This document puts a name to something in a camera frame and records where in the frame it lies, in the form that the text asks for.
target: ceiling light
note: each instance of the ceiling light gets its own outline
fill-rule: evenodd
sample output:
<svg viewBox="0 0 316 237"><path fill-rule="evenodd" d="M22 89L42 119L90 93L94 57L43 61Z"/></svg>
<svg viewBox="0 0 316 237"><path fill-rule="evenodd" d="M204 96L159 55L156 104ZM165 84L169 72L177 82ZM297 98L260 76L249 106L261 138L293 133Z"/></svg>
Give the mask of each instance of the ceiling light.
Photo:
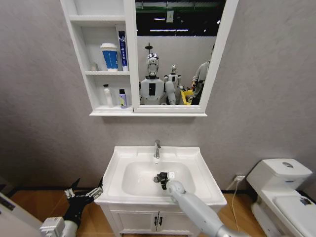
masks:
<svg viewBox="0 0 316 237"><path fill-rule="evenodd" d="M180 31L189 31L188 29L167 29L167 30L163 30L163 29L155 29L155 30L150 30L151 32L180 32Z"/></svg>

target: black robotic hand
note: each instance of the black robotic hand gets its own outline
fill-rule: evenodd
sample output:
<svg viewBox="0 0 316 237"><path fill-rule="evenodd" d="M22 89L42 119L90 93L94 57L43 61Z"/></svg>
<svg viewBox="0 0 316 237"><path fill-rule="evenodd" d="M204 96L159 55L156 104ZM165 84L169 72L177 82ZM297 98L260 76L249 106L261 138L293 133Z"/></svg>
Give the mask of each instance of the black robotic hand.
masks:
<svg viewBox="0 0 316 237"><path fill-rule="evenodd" d="M65 221L73 221L78 225L78 228L81 224L81 215L84 207L87 204L92 203L97 197L99 197L103 193L102 189L102 179L99 182L97 188L91 191L77 191L74 193L73 189L77 188L80 178L78 178L70 188L65 190L65 194L67 196L67 200L69 203L69 208L64 215Z"/></svg>

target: white sink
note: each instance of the white sink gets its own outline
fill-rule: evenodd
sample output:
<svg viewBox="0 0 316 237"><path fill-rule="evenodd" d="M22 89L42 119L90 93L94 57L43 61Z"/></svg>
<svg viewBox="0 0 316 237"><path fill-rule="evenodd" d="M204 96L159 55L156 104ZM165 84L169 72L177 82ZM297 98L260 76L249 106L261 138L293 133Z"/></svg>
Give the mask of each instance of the white sink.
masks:
<svg viewBox="0 0 316 237"><path fill-rule="evenodd" d="M103 177L103 193L96 203L175 205L167 191L153 178L175 172L175 180L207 205L227 204L198 147L162 147L160 159L154 147L116 146Z"/></svg>

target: toilet tank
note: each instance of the toilet tank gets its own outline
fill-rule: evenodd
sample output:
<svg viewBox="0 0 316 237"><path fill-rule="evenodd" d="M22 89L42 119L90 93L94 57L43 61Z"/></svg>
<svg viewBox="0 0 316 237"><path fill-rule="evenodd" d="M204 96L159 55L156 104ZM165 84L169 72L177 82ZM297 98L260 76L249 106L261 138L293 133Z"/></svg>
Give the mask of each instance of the toilet tank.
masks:
<svg viewBox="0 0 316 237"><path fill-rule="evenodd" d="M295 159L278 158L260 161L247 176L254 190L296 189L312 172Z"/></svg>

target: faucet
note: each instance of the faucet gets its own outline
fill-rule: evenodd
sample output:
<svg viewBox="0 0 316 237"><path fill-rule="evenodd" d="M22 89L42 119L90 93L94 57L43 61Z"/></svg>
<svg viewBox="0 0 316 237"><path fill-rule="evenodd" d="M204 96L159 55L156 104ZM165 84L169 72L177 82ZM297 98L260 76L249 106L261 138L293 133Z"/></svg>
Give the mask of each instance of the faucet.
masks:
<svg viewBox="0 0 316 237"><path fill-rule="evenodd" d="M155 153L154 153L154 157L159 159L160 158L160 153L159 153L159 149L161 148L160 146L160 140L155 140Z"/></svg>

